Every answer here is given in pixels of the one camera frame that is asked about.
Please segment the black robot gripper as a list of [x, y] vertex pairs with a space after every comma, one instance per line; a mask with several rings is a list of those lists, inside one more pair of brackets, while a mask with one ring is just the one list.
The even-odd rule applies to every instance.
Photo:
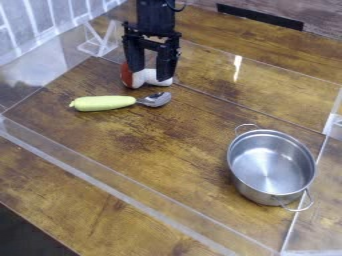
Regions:
[[136, 21], [123, 23], [123, 46], [128, 68], [132, 72], [144, 69], [144, 50], [158, 53], [156, 79], [159, 82], [174, 76], [179, 59], [179, 39], [175, 30], [175, 0], [136, 0]]

